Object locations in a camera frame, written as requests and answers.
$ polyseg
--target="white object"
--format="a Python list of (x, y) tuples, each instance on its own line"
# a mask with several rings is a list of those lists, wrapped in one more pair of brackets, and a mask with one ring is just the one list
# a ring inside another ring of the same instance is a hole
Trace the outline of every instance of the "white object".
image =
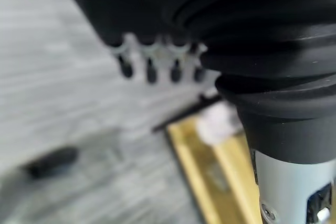
[(236, 108), (225, 101), (201, 112), (196, 122), (198, 135), (208, 145), (222, 143), (242, 129)]

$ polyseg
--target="screw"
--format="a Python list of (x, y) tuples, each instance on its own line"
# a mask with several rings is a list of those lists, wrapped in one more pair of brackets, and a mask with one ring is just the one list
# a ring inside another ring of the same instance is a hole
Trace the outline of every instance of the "screw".
[(261, 208), (263, 209), (265, 215), (266, 215), (269, 219), (271, 219), (271, 220), (275, 220), (275, 219), (276, 219), (276, 218), (275, 218), (275, 214), (274, 214), (271, 210), (269, 210), (269, 209), (266, 207), (265, 204), (261, 204)]

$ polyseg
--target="black object on floor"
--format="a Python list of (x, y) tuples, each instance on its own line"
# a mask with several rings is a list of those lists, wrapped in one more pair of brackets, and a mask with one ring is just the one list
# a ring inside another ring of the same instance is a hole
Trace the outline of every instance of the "black object on floor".
[(24, 165), (23, 169), (34, 179), (50, 177), (69, 168), (78, 156), (77, 148), (63, 147)]

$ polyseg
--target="floor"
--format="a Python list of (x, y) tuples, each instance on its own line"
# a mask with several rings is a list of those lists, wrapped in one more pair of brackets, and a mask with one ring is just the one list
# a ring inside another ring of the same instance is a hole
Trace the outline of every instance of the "floor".
[(82, 150), (69, 174), (27, 185), (23, 220), (7, 223), (199, 223), (164, 136), (150, 128), (215, 74), (195, 84), (188, 65), (182, 83), (163, 70), (149, 86), (139, 54), (132, 60), (127, 81), (72, 0), (0, 0), (0, 173), (64, 144)]

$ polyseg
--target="black rubber cover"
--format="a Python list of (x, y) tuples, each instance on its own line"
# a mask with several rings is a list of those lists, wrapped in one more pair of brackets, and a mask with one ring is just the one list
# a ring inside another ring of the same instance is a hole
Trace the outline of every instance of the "black rubber cover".
[(202, 63), (223, 74), (216, 85), (251, 148), (294, 163), (336, 157), (336, 0), (76, 1), (108, 45), (126, 31), (205, 43)]
[(147, 69), (146, 69), (146, 76), (147, 76), (147, 81), (150, 84), (154, 84), (157, 81), (157, 75), (158, 71), (153, 65), (153, 62), (151, 59), (148, 60), (147, 62)]
[(118, 62), (122, 74), (126, 78), (131, 78), (133, 76), (133, 67), (130, 62), (126, 61), (122, 56), (118, 56)]
[(196, 82), (202, 82), (204, 81), (206, 76), (206, 70), (202, 67), (195, 67), (194, 70), (194, 81)]
[(175, 61), (174, 66), (170, 71), (170, 79), (173, 83), (180, 82), (182, 78), (182, 68), (180, 66), (180, 62), (178, 60)]

